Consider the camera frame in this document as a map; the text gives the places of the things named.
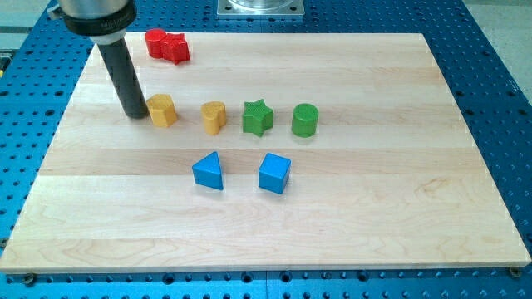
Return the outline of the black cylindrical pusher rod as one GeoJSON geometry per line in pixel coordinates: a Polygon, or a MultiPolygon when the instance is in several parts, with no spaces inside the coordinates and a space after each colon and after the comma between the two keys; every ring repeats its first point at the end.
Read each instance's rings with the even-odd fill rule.
{"type": "Polygon", "coordinates": [[[97,46],[126,116],[131,119],[143,119],[148,116],[145,97],[126,41],[121,38],[111,44],[97,46]]]}

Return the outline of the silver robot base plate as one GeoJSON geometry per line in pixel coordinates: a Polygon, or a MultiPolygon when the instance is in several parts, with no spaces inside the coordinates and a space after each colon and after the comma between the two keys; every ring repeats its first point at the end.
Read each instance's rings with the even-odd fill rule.
{"type": "Polygon", "coordinates": [[[302,16],[304,0],[218,0],[219,17],[302,16]]]}

